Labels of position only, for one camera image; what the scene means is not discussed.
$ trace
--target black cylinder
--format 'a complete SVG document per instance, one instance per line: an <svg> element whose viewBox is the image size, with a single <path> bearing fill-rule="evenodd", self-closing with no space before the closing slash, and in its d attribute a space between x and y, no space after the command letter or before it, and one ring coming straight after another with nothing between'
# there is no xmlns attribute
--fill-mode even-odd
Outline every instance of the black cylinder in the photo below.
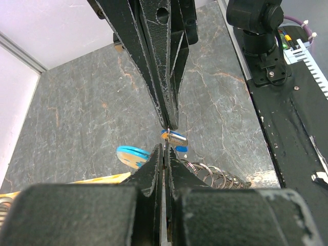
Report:
<svg viewBox="0 0 328 246"><path fill-rule="evenodd" d="M275 48L274 33L256 34L249 31L243 32L244 50L250 55L265 54Z"/></svg>

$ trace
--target black cable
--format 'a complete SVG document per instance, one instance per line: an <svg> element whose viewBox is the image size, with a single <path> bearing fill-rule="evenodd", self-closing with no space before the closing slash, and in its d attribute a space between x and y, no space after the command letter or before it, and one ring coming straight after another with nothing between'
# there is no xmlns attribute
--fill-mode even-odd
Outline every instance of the black cable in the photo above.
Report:
<svg viewBox="0 0 328 246"><path fill-rule="evenodd" d="M283 81L279 82L279 83L271 82L271 84L274 85L274 86L282 86L283 84L285 84L285 82L287 81L287 77L288 77L287 68L286 68L286 61L285 61L285 57L283 55L282 40L281 40L278 28L274 32L275 32L275 36L278 40L279 60L280 60L280 64L281 64L281 66L284 70L284 73L285 73L285 79Z"/></svg>

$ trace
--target spring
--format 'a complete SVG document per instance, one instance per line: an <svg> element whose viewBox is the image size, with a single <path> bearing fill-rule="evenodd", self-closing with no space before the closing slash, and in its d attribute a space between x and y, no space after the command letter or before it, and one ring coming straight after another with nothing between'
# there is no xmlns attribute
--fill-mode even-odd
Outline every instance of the spring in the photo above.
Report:
<svg viewBox="0 0 328 246"><path fill-rule="evenodd" d="M0 230L10 208L8 204L12 204L12 201L13 199L10 197L6 197L6 196L0 197Z"/></svg>
<svg viewBox="0 0 328 246"><path fill-rule="evenodd" d="M244 182L239 177L232 175L231 173L221 170L218 167L206 166L200 162L189 162L182 159L181 162L192 172L200 178L200 172L205 170L208 174L202 179L203 182L207 178L211 178L211 187L216 189L248 189L251 186L250 182Z"/></svg>

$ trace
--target gray marble surface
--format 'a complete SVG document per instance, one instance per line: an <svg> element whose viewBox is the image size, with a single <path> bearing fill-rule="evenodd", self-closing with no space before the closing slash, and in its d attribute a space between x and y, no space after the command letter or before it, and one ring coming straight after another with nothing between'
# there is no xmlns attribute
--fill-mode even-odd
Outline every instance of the gray marble surface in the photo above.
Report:
<svg viewBox="0 0 328 246"><path fill-rule="evenodd" d="M218 166L253 187L278 187L217 3L198 9L180 92L179 131L189 161ZM120 145L151 151L161 127L141 76L112 45L42 74L1 192L133 171Z"/></svg>

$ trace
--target white toothed strip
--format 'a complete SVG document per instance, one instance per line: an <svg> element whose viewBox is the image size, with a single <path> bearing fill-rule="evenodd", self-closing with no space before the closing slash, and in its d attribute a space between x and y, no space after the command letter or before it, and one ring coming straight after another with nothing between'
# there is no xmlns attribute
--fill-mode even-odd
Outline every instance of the white toothed strip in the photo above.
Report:
<svg viewBox="0 0 328 246"><path fill-rule="evenodd" d="M314 61L313 57L311 56L305 45L302 43L302 41L298 39L297 43L299 44L299 49L284 51L286 62L288 64L293 64L303 60L307 68L311 72L314 80L317 82L321 91L328 100L328 81L326 77L323 75L322 71L320 70L317 63Z"/></svg>

